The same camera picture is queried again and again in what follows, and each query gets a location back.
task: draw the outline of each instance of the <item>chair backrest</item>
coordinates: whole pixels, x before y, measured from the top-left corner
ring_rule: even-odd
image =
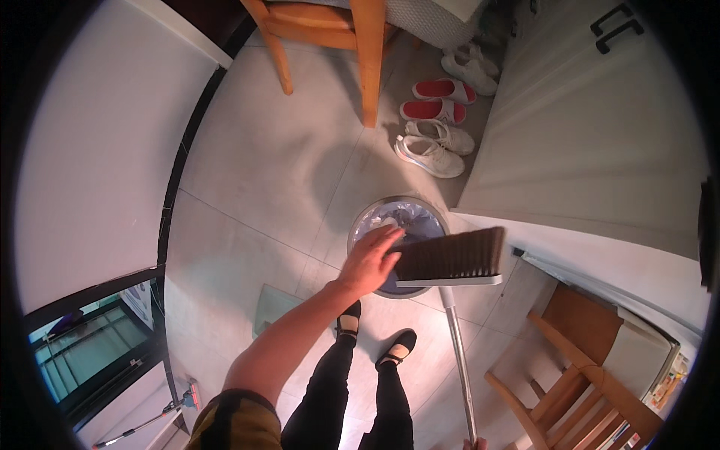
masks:
[[[611,447],[612,450],[620,449],[635,433],[640,437],[635,444],[637,448],[650,442],[662,426],[662,419],[548,322],[534,312],[530,312],[528,318],[572,363],[572,366],[566,369],[558,382],[529,413],[541,431],[547,433],[577,402],[583,392],[588,390],[589,385],[593,386],[567,420],[559,425],[549,438],[546,438],[546,446],[557,450],[572,450],[577,447],[596,449],[614,435],[625,422],[629,427],[616,439]],[[590,420],[585,421],[578,428],[591,411],[594,413]],[[568,440],[566,437],[573,429],[575,432]]]

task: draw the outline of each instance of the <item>trash bag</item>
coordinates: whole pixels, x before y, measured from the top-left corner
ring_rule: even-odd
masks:
[[[409,201],[390,202],[381,204],[360,219],[360,223],[354,231],[353,246],[370,230],[388,224],[399,226],[405,230],[405,236],[398,240],[393,247],[445,236],[445,230],[438,218],[424,207]],[[378,289],[380,291],[378,294],[385,293],[395,298],[410,298],[412,294],[425,289],[424,287],[397,287],[395,286],[396,281],[395,271],[390,272],[385,283]]]

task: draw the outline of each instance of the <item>hand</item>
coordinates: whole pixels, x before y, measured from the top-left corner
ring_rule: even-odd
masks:
[[[400,259],[399,252],[387,256],[385,253],[404,234],[402,228],[393,225],[385,225],[367,233],[355,243],[337,281],[356,297],[377,290]]]
[[[487,450],[487,441],[483,438],[477,438],[475,446],[472,446],[470,441],[464,439],[462,441],[462,450]]]

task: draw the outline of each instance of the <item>white sneaker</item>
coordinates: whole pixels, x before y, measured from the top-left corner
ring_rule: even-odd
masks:
[[[479,95],[495,95],[498,90],[498,84],[487,76],[477,59],[452,53],[443,56],[440,63],[445,72],[469,84]]]
[[[475,141],[469,134],[435,119],[411,120],[405,124],[405,134],[433,139],[460,156],[469,155],[475,149]]]
[[[438,178],[454,178],[465,171],[462,158],[450,153],[430,138],[397,136],[395,154],[403,161],[417,164]]]
[[[468,42],[457,48],[443,49],[445,55],[455,53],[465,59],[477,59],[480,62],[480,68],[485,71],[487,76],[495,77],[500,75],[500,69],[491,60],[487,59],[480,51],[480,46],[475,42]]]

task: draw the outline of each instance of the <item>shoe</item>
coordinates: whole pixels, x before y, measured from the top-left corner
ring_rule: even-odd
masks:
[[[480,68],[489,77],[496,77],[500,75],[500,69],[491,60],[487,59],[480,51],[480,46],[475,42],[468,42],[467,44],[460,45],[453,49],[443,49],[445,55],[451,55],[455,53],[465,59],[477,59],[480,62]]]
[[[466,115],[464,106],[449,99],[405,102],[400,105],[400,116],[405,120],[437,119],[450,125],[460,125]]]
[[[379,372],[380,362],[385,358],[397,361],[395,365],[400,364],[413,351],[417,340],[418,335],[415,334],[414,330],[403,331],[400,336],[395,339],[395,342],[392,343],[390,348],[375,361],[375,369]]]
[[[417,164],[438,178],[454,178],[465,171],[465,163],[435,140],[418,136],[397,136],[395,154]]]
[[[475,141],[465,131],[450,127],[439,120],[411,120],[405,124],[405,134],[434,139],[452,153],[466,156],[475,149]]]
[[[359,329],[360,326],[360,314],[362,313],[362,306],[360,305],[360,300],[350,305],[350,307],[343,311],[342,314],[337,319],[337,327],[335,330],[338,332],[335,339],[337,340],[341,335],[343,334],[349,334],[350,336],[355,336],[357,338],[358,330],[353,330],[351,328],[343,328],[341,325],[342,322],[346,322],[346,325],[348,325],[348,322],[351,324],[354,324],[356,328]]]
[[[477,59],[452,53],[443,56],[440,64],[445,72],[468,83],[479,95],[495,95],[498,90],[498,84],[487,76]]]
[[[448,99],[460,104],[473,104],[477,99],[472,87],[452,78],[440,78],[434,81],[421,81],[413,85],[416,99]]]

